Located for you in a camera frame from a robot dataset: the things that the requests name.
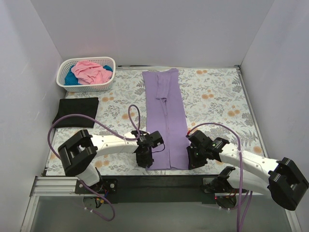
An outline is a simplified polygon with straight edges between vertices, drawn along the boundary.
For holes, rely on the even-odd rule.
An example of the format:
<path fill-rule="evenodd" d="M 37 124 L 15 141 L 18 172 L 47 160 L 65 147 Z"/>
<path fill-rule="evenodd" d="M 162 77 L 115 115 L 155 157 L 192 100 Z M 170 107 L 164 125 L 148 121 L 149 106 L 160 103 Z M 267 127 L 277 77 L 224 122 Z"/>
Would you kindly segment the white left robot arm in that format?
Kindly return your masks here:
<path fill-rule="evenodd" d="M 102 190 L 103 182 L 99 171 L 91 164 L 96 157 L 117 154 L 135 154 L 137 166 L 150 168 L 153 163 L 153 149 L 164 145 L 158 131 L 147 133 L 133 130 L 120 137 L 116 135 L 91 135 L 80 130 L 58 148 L 58 154 L 65 176 L 81 179 L 92 193 Z"/>

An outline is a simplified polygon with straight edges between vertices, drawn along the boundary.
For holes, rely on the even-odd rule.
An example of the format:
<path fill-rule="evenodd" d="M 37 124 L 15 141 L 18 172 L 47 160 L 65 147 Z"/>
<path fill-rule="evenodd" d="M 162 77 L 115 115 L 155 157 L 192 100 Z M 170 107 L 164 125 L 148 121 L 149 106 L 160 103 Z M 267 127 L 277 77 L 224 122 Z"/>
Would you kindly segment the purple t-shirt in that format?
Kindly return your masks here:
<path fill-rule="evenodd" d="M 149 170 L 188 170 L 190 145 L 187 123 L 178 83 L 179 70 L 142 73 L 146 97 L 146 131 L 159 131 L 165 149 L 157 147 Z"/>

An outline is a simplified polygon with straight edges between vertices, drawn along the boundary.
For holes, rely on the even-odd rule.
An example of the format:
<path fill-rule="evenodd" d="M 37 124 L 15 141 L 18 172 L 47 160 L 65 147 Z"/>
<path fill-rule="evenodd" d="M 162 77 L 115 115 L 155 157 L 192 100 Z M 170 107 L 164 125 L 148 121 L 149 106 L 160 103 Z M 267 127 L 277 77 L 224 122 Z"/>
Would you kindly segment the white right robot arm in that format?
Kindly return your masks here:
<path fill-rule="evenodd" d="M 216 178 L 204 185 L 207 192 L 228 193 L 248 190 L 269 195 L 284 209 L 294 211 L 302 200 L 309 183 L 294 161 L 265 158 L 248 151 L 238 151 L 237 145 L 217 137 L 212 140 L 197 130 L 187 135 L 190 170 L 207 164 L 209 160 L 226 163 Z"/>

